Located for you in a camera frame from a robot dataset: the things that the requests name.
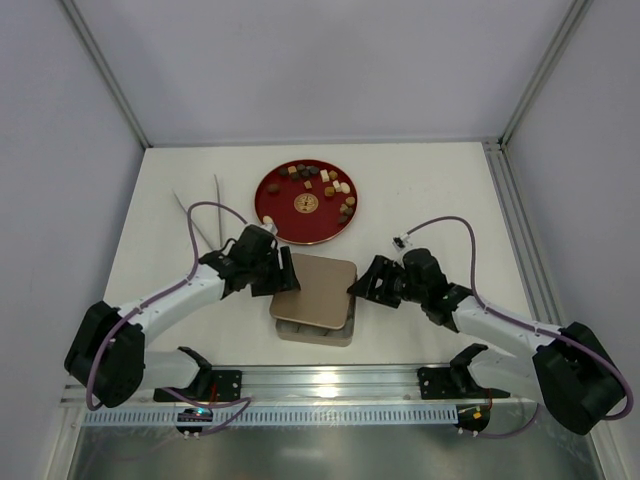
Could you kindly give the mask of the gold tin lid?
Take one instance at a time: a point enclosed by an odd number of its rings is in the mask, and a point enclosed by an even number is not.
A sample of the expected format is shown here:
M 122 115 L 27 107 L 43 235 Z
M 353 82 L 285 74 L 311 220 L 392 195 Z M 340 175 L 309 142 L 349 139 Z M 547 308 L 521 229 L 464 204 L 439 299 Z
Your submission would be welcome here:
M 273 296 L 270 315 L 276 320 L 327 330 L 342 329 L 348 316 L 357 267 L 351 261 L 293 253 L 300 288 Z

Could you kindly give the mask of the gold square tin box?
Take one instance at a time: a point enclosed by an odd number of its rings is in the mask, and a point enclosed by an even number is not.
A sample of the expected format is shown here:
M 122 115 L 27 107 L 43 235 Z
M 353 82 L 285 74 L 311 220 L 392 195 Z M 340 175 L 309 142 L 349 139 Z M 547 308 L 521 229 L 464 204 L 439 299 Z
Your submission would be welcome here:
M 351 297 L 346 321 L 341 329 L 332 330 L 276 319 L 276 333 L 281 340 L 286 341 L 330 347 L 347 347 L 352 343 L 355 330 L 355 311 L 356 301 L 354 297 Z

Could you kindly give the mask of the metal tongs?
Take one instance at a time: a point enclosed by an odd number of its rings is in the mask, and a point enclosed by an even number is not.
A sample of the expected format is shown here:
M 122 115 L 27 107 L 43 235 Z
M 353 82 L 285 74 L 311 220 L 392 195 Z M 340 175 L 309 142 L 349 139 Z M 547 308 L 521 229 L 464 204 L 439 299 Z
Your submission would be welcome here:
M 175 184 L 172 192 L 176 202 L 186 212 L 188 208 L 201 201 L 220 202 L 221 184 L 217 174 L 210 174 L 196 179 L 187 179 Z M 222 212 L 216 206 L 200 206 L 193 213 L 194 230 L 210 250 L 223 244 Z

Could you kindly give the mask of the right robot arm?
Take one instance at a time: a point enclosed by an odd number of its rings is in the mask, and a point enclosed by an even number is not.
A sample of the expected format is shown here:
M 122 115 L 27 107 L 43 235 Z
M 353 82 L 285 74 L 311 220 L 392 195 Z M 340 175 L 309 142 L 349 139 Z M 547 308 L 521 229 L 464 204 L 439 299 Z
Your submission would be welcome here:
M 448 366 L 433 374 L 419 369 L 425 399 L 522 397 L 579 435 L 619 403 L 632 403 L 622 375 L 588 327 L 541 325 L 482 305 L 472 289 L 447 280 L 427 249 L 410 250 L 399 262 L 375 256 L 348 292 L 390 308 L 415 303 L 433 324 L 475 338 Z

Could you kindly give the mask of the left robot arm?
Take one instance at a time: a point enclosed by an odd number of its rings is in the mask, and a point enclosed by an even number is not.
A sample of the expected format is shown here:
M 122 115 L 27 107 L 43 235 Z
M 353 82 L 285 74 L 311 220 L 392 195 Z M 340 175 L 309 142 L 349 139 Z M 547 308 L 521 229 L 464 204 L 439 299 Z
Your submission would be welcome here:
M 189 347 L 168 352 L 148 347 L 189 315 L 245 287 L 254 297 L 300 288 L 290 249 L 257 225 L 246 226 L 222 249 L 196 256 L 194 267 L 174 286 L 121 306 L 91 305 L 64 368 L 85 387 L 92 410 L 117 407 L 139 390 L 204 401 L 215 383 L 209 361 Z

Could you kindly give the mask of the red round tray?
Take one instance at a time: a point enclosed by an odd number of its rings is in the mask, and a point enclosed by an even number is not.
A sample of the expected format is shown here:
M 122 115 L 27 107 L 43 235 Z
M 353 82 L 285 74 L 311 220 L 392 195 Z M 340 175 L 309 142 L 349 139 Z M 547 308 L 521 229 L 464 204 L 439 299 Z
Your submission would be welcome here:
M 342 193 L 341 184 L 350 186 Z M 326 187 L 335 194 L 324 195 Z M 353 221 L 360 204 L 356 183 L 344 169 L 318 159 L 289 160 L 272 168 L 259 181 L 254 211 L 259 220 L 270 216 L 277 238 L 293 245 L 315 245 L 340 235 Z M 340 215 L 349 217 L 338 223 Z

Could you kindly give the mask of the aluminium rail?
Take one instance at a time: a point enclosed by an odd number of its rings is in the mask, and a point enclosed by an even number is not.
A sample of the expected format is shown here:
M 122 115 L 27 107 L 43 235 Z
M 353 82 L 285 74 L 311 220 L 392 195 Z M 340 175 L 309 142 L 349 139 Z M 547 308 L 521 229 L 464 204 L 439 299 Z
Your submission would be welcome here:
M 212 374 L 213 393 L 223 401 L 251 396 L 258 401 L 292 398 L 352 400 L 485 400 L 517 398 L 513 387 L 461 390 L 446 364 L 236 366 Z

